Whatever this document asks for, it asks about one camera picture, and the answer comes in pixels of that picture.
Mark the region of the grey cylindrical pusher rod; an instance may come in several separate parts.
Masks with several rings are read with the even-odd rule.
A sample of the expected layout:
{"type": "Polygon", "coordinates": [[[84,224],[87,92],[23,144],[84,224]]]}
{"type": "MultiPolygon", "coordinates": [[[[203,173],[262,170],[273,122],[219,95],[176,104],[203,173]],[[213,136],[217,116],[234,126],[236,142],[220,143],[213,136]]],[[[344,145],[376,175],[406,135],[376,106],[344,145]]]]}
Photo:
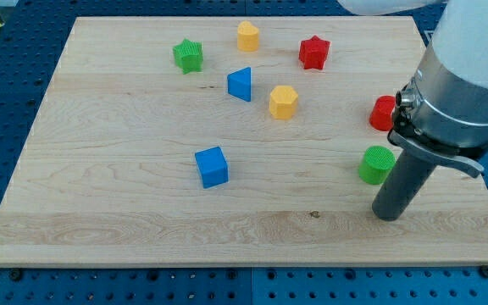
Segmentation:
{"type": "Polygon", "coordinates": [[[372,203],[374,214],[384,221],[397,220],[435,167],[403,150],[372,203]]]}

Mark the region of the silver tool flange clamp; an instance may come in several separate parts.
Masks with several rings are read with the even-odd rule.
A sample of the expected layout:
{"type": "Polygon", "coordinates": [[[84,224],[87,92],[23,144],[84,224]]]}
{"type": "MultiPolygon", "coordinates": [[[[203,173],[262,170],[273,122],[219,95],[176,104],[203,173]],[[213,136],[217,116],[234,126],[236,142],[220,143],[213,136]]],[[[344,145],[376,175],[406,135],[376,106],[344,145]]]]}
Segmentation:
{"type": "Polygon", "coordinates": [[[396,94],[388,140],[402,149],[391,175],[426,178],[438,165],[471,177],[488,150],[488,88],[455,75],[429,45],[396,94]]]}

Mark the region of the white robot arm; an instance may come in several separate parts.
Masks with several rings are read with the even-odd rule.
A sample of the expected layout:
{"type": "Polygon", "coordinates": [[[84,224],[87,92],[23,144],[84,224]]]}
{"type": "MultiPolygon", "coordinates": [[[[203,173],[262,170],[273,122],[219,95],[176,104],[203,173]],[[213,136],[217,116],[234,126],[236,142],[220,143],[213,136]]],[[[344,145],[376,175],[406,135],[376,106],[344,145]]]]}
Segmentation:
{"type": "Polygon", "coordinates": [[[388,141],[402,153],[372,209],[398,219],[436,166],[471,177],[488,151],[488,0],[449,0],[410,81],[396,94],[388,141]]]}

